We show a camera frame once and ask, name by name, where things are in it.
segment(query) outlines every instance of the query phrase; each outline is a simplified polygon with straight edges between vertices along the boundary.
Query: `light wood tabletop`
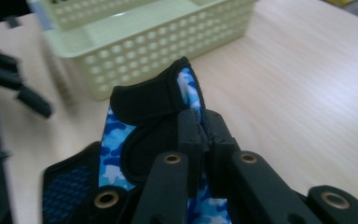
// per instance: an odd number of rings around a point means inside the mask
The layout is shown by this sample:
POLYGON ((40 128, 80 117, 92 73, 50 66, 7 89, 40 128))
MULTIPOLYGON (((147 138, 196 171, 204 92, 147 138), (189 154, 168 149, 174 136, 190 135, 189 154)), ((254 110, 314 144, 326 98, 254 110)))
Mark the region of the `light wood tabletop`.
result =
MULTIPOLYGON (((41 175, 101 139, 108 101, 57 63, 34 15, 0 50, 54 106, 47 120, 0 88, 0 127, 13 217, 40 223, 41 175)), ((358 18, 322 1, 261 0, 246 35, 191 61, 206 105, 242 150, 263 156, 294 190, 330 185, 358 198, 358 18)))

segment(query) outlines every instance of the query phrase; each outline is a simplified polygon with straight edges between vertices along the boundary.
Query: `basket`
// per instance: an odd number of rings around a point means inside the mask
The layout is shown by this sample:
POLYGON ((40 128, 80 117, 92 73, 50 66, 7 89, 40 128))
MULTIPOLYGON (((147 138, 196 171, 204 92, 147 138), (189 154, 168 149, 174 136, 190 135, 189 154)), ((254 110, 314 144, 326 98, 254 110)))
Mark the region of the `basket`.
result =
POLYGON ((29 0, 60 58, 96 100, 244 34, 255 0, 29 0))

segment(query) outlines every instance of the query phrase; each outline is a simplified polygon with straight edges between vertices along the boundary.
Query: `velcro strap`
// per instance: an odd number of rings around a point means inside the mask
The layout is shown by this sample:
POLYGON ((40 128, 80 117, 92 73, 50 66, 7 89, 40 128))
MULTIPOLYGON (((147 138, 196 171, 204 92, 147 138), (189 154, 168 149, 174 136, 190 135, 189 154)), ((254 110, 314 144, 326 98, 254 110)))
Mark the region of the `velcro strap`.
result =
POLYGON ((136 125, 186 109, 177 77, 183 68, 190 66, 188 59, 183 57, 146 82, 114 87, 110 98, 113 112, 121 122, 136 125))

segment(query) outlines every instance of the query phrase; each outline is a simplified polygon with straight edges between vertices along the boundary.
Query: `yellow object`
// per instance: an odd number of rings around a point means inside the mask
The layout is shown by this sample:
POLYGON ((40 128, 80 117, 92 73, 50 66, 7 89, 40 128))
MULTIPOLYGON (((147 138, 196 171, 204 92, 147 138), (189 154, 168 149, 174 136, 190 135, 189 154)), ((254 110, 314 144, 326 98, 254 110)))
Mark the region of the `yellow object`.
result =
POLYGON ((59 58, 92 96, 156 76, 244 34, 255 0, 28 0, 59 58))
POLYGON ((354 2, 354 1, 356 1, 356 0, 326 0, 326 2, 333 4, 335 6, 338 6, 338 7, 344 7, 347 4, 354 2))

